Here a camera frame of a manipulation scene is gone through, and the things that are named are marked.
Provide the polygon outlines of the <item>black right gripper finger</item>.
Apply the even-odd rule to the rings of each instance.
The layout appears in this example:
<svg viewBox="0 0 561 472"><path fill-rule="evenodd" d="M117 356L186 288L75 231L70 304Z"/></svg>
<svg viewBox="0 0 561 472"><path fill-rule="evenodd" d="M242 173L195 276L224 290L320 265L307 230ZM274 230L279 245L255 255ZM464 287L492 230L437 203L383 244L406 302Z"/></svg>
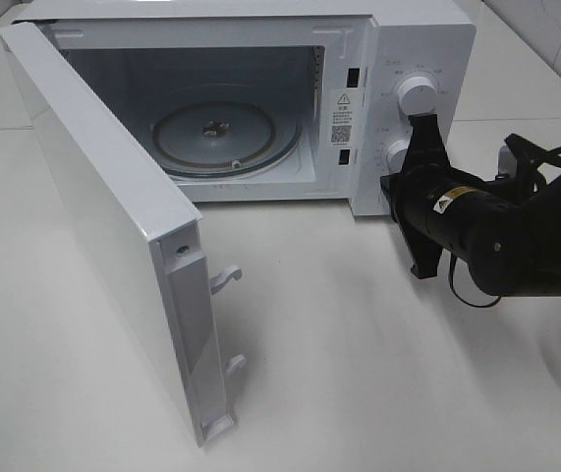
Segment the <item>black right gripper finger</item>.
<svg viewBox="0 0 561 472"><path fill-rule="evenodd" d="M442 141L436 114L413 115L409 118L412 135L402 165L403 170L436 165L449 168L450 160Z"/></svg>
<svg viewBox="0 0 561 472"><path fill-rule="evenodd" d="M411 273L418 279L435 277L443 248L408 223L400 229L412 258Z"/></svg>

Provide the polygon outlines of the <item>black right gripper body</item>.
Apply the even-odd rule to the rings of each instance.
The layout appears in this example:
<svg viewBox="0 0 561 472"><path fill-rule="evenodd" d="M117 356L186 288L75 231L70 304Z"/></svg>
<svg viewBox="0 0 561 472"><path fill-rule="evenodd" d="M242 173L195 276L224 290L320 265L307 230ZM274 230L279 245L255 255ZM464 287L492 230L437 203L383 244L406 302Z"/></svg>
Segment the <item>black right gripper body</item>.
<svg viewBox="0 0 561 472"><path fill-rule="evenodd" d="M414 256L468 256L501 220L501 200L453 167L421 166L381 178L381 189Z"/></svg>

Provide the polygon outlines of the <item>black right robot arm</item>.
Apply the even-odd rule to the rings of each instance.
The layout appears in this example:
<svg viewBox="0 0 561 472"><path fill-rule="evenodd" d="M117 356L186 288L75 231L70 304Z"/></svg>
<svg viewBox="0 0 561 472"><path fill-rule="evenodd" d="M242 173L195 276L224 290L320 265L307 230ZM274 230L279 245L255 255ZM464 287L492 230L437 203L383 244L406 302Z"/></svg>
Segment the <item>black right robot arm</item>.
<svg viewBox="0 0 561 472"><path fill-rule="evenodd" d="M413 116L400 171L381 190L409 249L412 274L436 276L443 251L475 285L502 297L561 296L561 147L511 134L512 173L492 181L451 165L434 114Z"/></svg>

